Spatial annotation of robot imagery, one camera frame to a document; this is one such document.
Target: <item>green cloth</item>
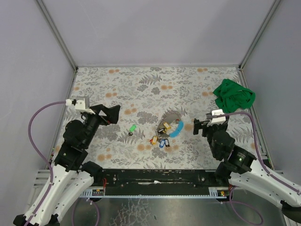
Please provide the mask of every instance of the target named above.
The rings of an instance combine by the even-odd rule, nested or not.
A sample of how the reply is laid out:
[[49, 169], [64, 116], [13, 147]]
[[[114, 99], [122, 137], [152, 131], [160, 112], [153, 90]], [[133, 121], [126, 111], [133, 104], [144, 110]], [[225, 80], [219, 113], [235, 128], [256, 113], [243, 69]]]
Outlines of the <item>green cloth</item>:
[[225, 113], [235, 112], [238, 108], [250, 108], [255, 100], [255, 93], [230, 79], [224, 79], [213, 92], [216, 105]]

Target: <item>white wall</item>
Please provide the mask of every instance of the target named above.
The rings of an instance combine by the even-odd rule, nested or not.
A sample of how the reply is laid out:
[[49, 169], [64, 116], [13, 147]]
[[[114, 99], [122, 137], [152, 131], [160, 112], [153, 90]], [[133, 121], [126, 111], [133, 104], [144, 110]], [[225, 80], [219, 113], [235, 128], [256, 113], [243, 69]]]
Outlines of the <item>white wall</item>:
[[[72, 69], [33, 0], [1, 1], [0, 30], [0, 225], [10, 226], [45, 167], [27, 137], [29, 119], [64, 100]], [[33, 139], [47, 156], [61, 110], [45, 110], [33, 123]]]
[[239, 64], [274, 0], [44, 0], [83, 65]]
[[301, 184], [301, 1], [283, 0], [244, 72], [277, 169]]

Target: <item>floral tablecloth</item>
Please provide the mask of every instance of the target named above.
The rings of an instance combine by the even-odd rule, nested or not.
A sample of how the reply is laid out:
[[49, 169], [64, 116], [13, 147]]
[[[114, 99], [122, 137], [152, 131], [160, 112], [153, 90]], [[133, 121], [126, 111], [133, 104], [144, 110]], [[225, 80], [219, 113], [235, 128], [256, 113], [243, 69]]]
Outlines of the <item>floral tablecloth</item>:
[[[240, 83], [235, 67], [119, 67], [79, 68], [71, 98], [89, 96], [90, 105], [121, 105], [119, 122], [100, 126], [88, 149], [86, 161], [104, 168], [215, 169], [219, 165], [205, 138], [193, 135], [193, 119], [206, 119], [217, 109], [212, 93], [223, 79]], [[170, 147], [159, 148], [149, 140], [161, 118], [178, 114], [184, 129], [169, 138]], [[79, 119], [66, 110], [55, 156], [63, 143], [64, 127]], [[137, 125], [134, 135], [126, 137]], [[254, 153], [252, 126], [247, 116], [232, 116], [228, 132], [242, 148]]]

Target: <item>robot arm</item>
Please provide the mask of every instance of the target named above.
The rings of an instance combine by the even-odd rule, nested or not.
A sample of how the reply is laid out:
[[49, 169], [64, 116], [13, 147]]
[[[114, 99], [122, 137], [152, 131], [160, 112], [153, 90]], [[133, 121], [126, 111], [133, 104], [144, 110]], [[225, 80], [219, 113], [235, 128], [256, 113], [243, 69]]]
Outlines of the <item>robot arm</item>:
[[[75, 109], [81, 112], [84, 122], [73, 120], [66, 125], [63, 134], [64, 143], [52, 167], [51, 186], [49, 178], [29, 210], [23, 215], [16, 216], [14, 220], [16, 226], [58, 226], [79, 195], [94, 182], [99, 183], [102, 180], [102, 168], [99, 165], [90, 161], [83, 165], [82, 163], [87, 156], [86, 149], [98, 127], [118, 122], [120, 105], [111, 108], [103, 105], [89, 107], [87, 97], [66, 100], [66, 105], [75, 105]], [[75, 180], [66, 188], [75, 175]], [[35, 211], [41, 200], [43, 202]]]
[[216, 115], [224, 113], [221, 109], [215, 110], [207, 114], [206, 121], [195, 119], [193, 134], [202, 129], [202, 136], [207, 138], [213, 157], [222, 161], [215, 172], [217, 181], [257, 194], [280, 208], [288, 218], [301, 223], [301, 186], [269, 168], [266, 172], [260, 160], [236, 146], [235, 139], [226, 132], [229, 116], [215, 118]]

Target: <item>gray floor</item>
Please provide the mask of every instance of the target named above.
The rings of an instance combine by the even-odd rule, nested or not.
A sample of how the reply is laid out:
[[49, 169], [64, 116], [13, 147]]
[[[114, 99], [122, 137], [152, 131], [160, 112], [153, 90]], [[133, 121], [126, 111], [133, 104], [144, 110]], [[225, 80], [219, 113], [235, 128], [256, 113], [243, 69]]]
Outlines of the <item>gray floor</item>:
[[[286, 226], [281, 211], [250, 192], [237, 190], [234, 200], [254, 206], [263, 215], [263, 226]], [[233, 212], [229, 203], [209, 199], [102, 199], [99, 226], [248, 226]], [[247, 220], [259, 223], [257, 214], [244, 206], [235, 205]], [[61, 226], [71, 226], [73, 207]], [[75, 211], [75, 226], [94, 226], [96, 210], [81, 200]]]

